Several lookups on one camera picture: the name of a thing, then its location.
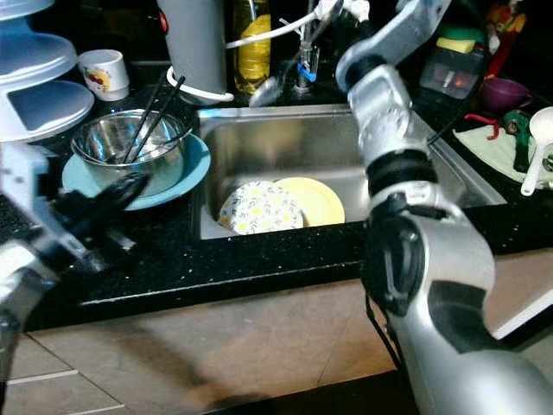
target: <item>yellow plate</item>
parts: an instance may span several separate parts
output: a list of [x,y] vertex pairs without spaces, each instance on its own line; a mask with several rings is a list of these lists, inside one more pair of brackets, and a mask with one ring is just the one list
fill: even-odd
[[276,183],[296,199],[302,209],[304,226],[319,227],[346,221],[340,198],[326,184],[307,177],[290,177]]

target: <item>stainless steel bowl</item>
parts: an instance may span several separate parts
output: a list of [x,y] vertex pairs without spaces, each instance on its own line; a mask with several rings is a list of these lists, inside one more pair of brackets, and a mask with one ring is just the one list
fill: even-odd
[[[185,137],[191,129],[167,114],[152,131],[136,161],[118,163],[124,157],[142,114],[143,110],[131,110],[97,118],[84,124],[81,133],[72,140],[72,151],[85,162],[100,187],[109,186],[131,171],[140,171],[150,176],[148,186],[141,193],[141,196],[148,196],[171,188],[182,178],[188,159]],[[156,114],[152,111],[148,115],[131,155]]]

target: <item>plastic container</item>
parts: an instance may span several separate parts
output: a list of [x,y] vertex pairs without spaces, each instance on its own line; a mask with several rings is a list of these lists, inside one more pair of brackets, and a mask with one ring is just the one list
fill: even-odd
[[464,99],[473,89],[484,67],[484,51],[478,46],[470,54],[436,47],[423,69],[420,85]]
[[[270,31],[269,0],[235,0],[233,39]],[[270,39],[234,49],[234,83],[242,93],[252,94],[269,78]]]

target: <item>stainless steel sink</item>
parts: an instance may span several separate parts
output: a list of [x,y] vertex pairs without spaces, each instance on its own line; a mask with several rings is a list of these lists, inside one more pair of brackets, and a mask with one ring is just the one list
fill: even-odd
[[[201,239],[235,235],[217,224],[219,209],[233,190],[254,180],[314,178],[340,197],[347,222],[366,218],[367,178],[357,124],[346,105],[210,109],[199,116],[200,136],[212,155],[209,173],[194,192]],[[434,133],[417,116],[416,128],[426,137]],[[442,140],[432,158],[446,194],[463,208],[505,203]]]

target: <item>blue plate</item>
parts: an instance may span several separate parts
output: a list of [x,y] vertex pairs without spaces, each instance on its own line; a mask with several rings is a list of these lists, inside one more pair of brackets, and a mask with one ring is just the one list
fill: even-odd
[[[125,210],[152,208],[172,201],[192,190],[204,178],[211,164],[209,149],[193,134],[188,135],[188,140],[188,156],[190,158],[181,181],[156,195],[137,197]],[[92,179],[85,162],[76,155],[73,155],[63,168],[61,183],[67,192],[78,190],[87,197],[94,197],[102,190]]]

